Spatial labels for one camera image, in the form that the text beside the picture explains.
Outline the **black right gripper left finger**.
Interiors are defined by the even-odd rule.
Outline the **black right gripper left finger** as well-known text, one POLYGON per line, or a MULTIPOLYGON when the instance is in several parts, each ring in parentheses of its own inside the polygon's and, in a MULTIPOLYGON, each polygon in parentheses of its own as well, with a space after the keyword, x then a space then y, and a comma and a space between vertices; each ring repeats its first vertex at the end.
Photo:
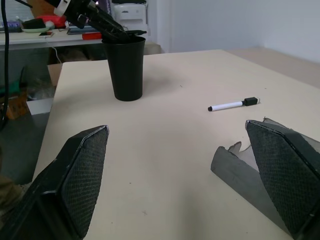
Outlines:
POLYGON ((0 240, 83 240, 100 193, 109 128, 70 137, 34 179, 0 230, 0 240))

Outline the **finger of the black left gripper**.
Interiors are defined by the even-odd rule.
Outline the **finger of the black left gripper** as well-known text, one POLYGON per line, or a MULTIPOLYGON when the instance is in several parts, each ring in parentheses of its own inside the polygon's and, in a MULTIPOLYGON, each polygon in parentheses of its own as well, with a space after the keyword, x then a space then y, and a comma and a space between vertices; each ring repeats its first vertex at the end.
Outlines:
POLYGON ((111 15, 105 12, 96 3, 93 4, 92 27, 100 32, 125 33, 122 25, 117 23, 111 15))
MULTIPOLYGON (((93 27, 93 18, 89 17, 87 23, 93 27)), ((100 32, 102 36, 109 40, 129 40, 130 36, 126 32, 100 32)))

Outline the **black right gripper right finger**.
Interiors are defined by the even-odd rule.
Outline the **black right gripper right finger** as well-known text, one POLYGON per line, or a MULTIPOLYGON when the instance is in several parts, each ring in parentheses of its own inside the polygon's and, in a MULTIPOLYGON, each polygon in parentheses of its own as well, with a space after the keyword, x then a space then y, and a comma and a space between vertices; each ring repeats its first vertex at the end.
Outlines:
POLYGON ((300 133, 248 120, 262 183, 294 240, 320 240, 320 153, 300 133))

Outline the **black plastic cup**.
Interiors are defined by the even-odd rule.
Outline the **black plastic cup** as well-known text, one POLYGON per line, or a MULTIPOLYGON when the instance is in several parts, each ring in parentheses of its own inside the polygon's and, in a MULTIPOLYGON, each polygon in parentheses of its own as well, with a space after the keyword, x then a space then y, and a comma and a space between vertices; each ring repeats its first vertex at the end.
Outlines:
POLYGON ((123 102, 143 95, 143 64, 146 39, 132 36, 127 41, 102 40, 111 76, 114 96, 123 102))

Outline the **red flat box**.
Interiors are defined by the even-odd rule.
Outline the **red flat box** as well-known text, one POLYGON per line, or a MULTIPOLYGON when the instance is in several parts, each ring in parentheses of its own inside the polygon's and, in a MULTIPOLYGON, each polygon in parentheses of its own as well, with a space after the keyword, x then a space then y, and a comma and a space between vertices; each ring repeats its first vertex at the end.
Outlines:
POLYGON ((102 39, 102 34, 100 32, 84 33, 84 34, 82 34, 82 39, 85 41, 100 40, 100 39, 102 39))

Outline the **dark flat laptop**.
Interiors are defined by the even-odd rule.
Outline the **dark flat laptop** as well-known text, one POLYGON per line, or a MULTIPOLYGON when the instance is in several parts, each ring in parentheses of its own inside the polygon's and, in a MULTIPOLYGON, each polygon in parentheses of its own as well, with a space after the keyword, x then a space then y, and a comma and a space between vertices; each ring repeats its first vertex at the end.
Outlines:
POLYGON ((88 33, 97 33, 98 31, 89 26, 89 25, 85 25, 84 28, 79 28, 77 26, 70 26, 68 28, 68 31, 67 31, 67 35, 82 35, 82 34, 88 34, 88 33))

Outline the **white printer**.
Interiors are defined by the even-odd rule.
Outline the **white printer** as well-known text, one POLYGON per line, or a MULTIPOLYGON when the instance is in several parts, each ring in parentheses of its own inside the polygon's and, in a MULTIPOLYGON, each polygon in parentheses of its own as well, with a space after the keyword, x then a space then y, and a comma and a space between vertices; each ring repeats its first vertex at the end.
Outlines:
POLYGON ((124 3, 113 6, 113 15, 119 24, 147 24, 146 3, 124 3))

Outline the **red cloth bundle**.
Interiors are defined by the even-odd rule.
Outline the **red cloth bundle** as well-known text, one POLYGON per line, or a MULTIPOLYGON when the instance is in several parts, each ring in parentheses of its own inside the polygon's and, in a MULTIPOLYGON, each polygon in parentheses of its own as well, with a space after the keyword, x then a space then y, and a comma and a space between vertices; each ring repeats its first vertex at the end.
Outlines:
POLYGON ((66 27, 67 18, 64 15, 40 15, 36 18, 42 19, 45 24, 52 23, 56 29, 63 29, 66 27))

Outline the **black sponge block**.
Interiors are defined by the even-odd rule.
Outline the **black sponge block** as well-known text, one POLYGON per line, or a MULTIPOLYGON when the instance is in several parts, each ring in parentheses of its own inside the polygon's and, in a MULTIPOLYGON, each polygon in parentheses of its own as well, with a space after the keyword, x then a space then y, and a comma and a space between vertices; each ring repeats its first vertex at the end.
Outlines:
POLYGON ((24 29, 44 29, 46 28, 45 22, 41 18, 35 18, 22 22, 24 29))

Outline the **light green plate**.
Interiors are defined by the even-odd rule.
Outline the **light green plate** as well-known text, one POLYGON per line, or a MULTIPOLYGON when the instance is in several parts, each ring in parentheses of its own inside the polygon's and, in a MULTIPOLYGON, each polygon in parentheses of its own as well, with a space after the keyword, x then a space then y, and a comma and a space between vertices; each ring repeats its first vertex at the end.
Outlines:
POLYGON ((22 28, 21 29, 24 33, 30 33, 30 34, 40 34, 50 31, 51 29, 49 27, 43 27, 43 28, 22 28))

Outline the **white background desk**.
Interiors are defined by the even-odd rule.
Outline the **white background desk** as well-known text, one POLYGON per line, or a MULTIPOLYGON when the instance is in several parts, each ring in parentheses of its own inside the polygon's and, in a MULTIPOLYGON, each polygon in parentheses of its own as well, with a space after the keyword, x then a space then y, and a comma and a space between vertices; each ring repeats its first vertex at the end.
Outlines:
POLYGON ((83 40, 80 34, 68 35, 67 30, 54 29, 50 37, 40 33, 14 32, 9 34, 9 50, 39 49, 100 44, 100 39, 83 40))

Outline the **brown cardboard box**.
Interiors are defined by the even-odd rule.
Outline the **brown cardboard box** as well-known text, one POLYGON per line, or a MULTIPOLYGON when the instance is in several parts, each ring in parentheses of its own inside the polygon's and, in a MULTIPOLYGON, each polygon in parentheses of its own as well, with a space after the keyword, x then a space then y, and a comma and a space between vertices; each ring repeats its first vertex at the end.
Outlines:
POLYGON ((50 80, 51 83, 54 87, 56 87, 58 85, 58 81, 59 81, 59 77, 61 74, 61 70, 62 70, 62 64, 61 63, 56 63, 56 64, 50 64, 47 66, 48 68, 48 72, 49 72, 49 76, 50 76, 50 80))

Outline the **white marker with black cap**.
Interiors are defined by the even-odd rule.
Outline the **white marker with black cap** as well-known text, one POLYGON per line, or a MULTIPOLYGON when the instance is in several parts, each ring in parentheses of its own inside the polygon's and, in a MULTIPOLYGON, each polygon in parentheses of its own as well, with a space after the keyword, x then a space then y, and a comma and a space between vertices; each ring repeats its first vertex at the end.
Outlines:
POLYGON ((207 108, 209 112, 216 112, 226 109, 238 108, 238 107, 249 107, 254 106, 260 103, 260 99, 258 97, 248 97, 242 101, 219 104, 219 105, 211 105, 207 108))

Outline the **orange printed box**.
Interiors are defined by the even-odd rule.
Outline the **orange printed box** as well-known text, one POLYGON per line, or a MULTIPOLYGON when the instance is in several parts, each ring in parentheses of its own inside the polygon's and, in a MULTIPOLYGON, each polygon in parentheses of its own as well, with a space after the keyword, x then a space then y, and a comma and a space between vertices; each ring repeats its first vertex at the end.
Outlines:
POLYGON ((15 120, 21 116, 24 116, 29 112, 27 105, 27 93, 21 92, 19 95, 15 95, 9 98, 6 116, 10 120, 15 120))

